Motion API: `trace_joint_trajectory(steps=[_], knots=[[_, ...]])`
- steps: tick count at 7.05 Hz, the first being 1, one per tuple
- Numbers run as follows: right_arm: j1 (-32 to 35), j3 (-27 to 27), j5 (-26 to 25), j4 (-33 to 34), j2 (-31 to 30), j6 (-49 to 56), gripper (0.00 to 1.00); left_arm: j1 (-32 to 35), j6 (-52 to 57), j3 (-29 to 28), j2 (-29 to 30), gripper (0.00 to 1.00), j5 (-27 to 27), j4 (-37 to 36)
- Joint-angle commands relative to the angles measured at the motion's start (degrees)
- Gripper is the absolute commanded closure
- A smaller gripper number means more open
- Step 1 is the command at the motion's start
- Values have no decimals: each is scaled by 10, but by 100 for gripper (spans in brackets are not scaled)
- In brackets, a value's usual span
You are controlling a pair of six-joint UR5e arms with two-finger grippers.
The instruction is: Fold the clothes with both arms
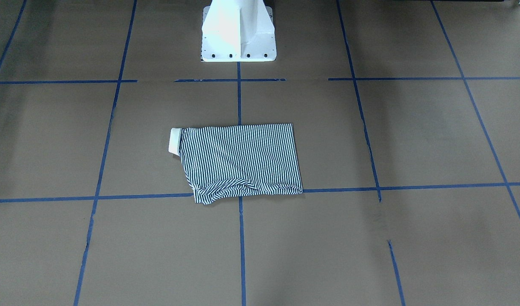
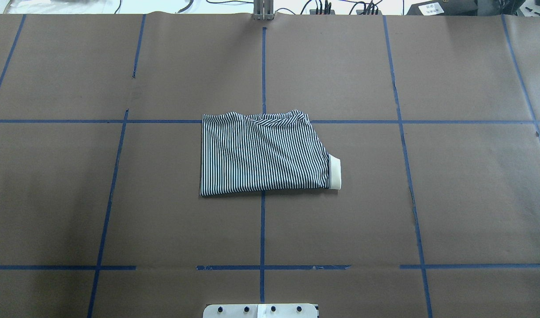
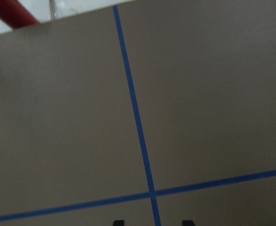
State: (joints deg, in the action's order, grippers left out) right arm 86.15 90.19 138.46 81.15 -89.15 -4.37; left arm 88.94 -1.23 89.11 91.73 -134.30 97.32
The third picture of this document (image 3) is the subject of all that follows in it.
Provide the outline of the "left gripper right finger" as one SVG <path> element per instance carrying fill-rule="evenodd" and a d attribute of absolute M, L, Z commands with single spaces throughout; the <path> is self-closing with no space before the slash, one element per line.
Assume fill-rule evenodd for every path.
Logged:
<path fill-rule="evenodd" d="M 182 226 L 195 226 L 195 223 L 192 220 L 182 220 Z"/>

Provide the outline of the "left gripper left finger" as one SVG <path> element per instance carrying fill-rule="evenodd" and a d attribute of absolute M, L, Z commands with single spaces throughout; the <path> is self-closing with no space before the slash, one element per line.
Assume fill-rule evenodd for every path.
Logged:
<path fill-rule="evenodd" d="M 124 220 L 115 220 L 113 226 L 124 226 Z"/>

